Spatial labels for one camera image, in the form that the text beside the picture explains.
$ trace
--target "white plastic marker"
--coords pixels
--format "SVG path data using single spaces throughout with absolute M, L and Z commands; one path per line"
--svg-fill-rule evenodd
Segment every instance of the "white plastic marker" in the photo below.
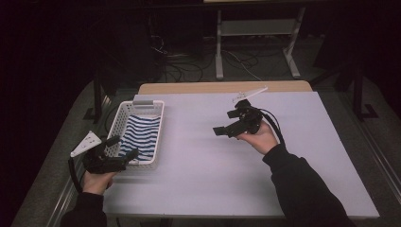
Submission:
M 71 157 L 74 158 L 77 155 L 85 152 L 90 148 L 94 148 L 101 144 L 101 140 L 92 131 L 85 136 L 85 138 L 79 143 L 79 145 L 71 152 Z
M 252 97 L 255 96 L 259 93 L 262 93 L 264 91 L 268 90 L 268 86 L 265 86 L 264 88 L 259 88 L 259 89 L 255 89 L 255 90 L 250 90 L 248 92 L 239 92 L 238 96 L 233 98 L 233 103 L 237 103 L 238 101 L 247 99 L 248 97 Z

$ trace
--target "blue and white striped fabric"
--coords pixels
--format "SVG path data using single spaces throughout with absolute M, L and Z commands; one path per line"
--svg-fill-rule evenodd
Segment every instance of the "blue and white striped fabric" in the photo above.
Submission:
M 127 152 L 138 148 L 139 155 L 135 160 L 150 161 L 156 147 L 160 118 L 160 116 L 139 117 L 131 115 L 127 121 L 127 129 L 121 138 L 118 156 L 125 156 Z

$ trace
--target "plastic basket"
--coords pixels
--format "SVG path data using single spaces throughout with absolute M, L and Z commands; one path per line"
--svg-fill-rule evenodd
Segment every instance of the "plastic basket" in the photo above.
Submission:
M 157 166 L 157 157 L 159 156 L 159 141 L 161 138 L 161 131 L 163 125 L 163 112 L 165 109 L 165 103 L 161 100 L 151 100 L 151 101 L 125 101 L 118 107 L 117 114 L 114 118 L 112 128 L 110 129 L 108 138 L 115 135 L 123 136 L 126 128 L 127 121 L 130 115 L 137 115 L 142 117 L 154 117 L 161 116 L 159 130 L 156 138 L 156 145 L 154 148 L 154 154 L 149 161 L 130 161 L 127 165 L 127 169 L 154 169 Z M 120 144 L 117 143 L 110 148 L 105 149 L 105 153 L 109 157 L 117 157 L 118 151 L 120 150 Z

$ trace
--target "forearm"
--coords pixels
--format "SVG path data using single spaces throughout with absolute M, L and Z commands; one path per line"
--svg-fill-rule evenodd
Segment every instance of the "forearm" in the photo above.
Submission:
M 103 196 L 81 193 L 74 209 L 61 219 L 61 227 L 106 227 L 107 218 L 103 212 Z
M 295 226 L 355 226 L 340 201 L 304 158 L 274 147 L 263 161 L 270 166 L 281 208 Z

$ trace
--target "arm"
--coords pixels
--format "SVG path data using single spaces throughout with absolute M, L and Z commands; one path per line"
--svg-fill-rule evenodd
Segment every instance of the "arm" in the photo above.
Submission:
M 270 166 L 280 206 L 291 226 L 355 226 L 319 174 L 306 159 L 278 145 L 268 124 L 262 121 L 257 134 L 243 133 L 237 139 L 265 155 L 263 161 Z
M 61 227 L 106 227 L 107 218 L 103 212 L 103 193 L 111 185 L 115 174 L 85 172 L 83 192 L 78 195 L 74 209 L 61 218 Z

